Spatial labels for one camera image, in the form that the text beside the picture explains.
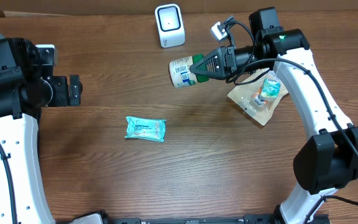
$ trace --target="blue packet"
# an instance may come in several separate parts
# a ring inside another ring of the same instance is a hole
[[[127,117],[128,127],[125,138],[138,138],[150,141],[164,142],[164,119],[143,119],[132,116]]]

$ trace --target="blue and white packaged item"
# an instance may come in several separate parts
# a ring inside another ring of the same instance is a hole
[[[128,127],[125,138],[137,138],[150,141],[164,142],[164,119],[143,119],[132,116],[127,117]]]

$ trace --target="wood grain surface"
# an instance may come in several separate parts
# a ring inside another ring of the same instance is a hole
[[[161,49],[153,15],[0,19],[6,37],[55,44],[55,74],[78,74],[84,86],[80,107],[43,110],[40,168],[55,219],[98,209],[116,218],[233,217],[272,213],[288,197],[292,160],[306,142],[291,98],[262,127],[227,98],[233,85],[177,90],[168,77],[169,61],[219,46],[209,28],[229,15],[183,15],[186,43],[172,49]],[[278,16],[306,35],[334,99],[358,125],[358,11]],[[244,30],[233,32],[237,46],[250,44]],[[126,116],[167,119],[165,142],[125,140]],[[358,200],[358,180],[337,194]],[[319,213],[358,223],[358,207],[342,202]]]

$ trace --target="wooden tabletop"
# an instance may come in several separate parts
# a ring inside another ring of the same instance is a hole
[[[249,12],[235,13],[247,22]],[[112,217],[233,217],[272,213],[296,182],[292,161],[305,144],[290,97],[265,127],[212,80],[174,89],[171,60],[219,44],[209,28],[230,14],[183,15],[186,43],[162,49],[154,15],[0,19],[0,33],[55,44],[55,75],[77,74],[82,105],[45,108],[40,168],[55,219],[105,209]],[[358,11],[280,12],[306,35],[320,74],[358,126]],[[234,28],[238,47],[249,36]],[[125,140],[126,116],[167,120],[165,142]],[[358,180],[340,190],[358,200]],[[358,207],[330,200],[332,223],[358,223]]]

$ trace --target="plastic bag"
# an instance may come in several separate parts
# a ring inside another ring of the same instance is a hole
[[[164,119],[143,119],[132,116],[127,117],[128,127],[125,138],[138,138],[150,141],[164,142]]]
[[[243,82],[253,80],[267,69],[268,68],[257,70],[253,75],[251,75]],[[275,90],[277,90],[277,86],[279,86],[280,91],[278,94],[275,94],[274,91],[271,91],[269,94],[265,95],[268,97],[263,97],[260,95],[262,89],[266,90],[266,88],[263,88],[265,86],[265,80],[267,80],[266,82],[269,82],[269,80],[276,80],[279,83],[279,85],[275,85],[274,87]],[[269,71],[256,82],[247,85],[236,86],[227,96],[236,102],[249,116],[264,126],[271,119],[274,109],[286,94],[288,94],[287,88],[285,88],[281,80],[275,76],[274,71]]]

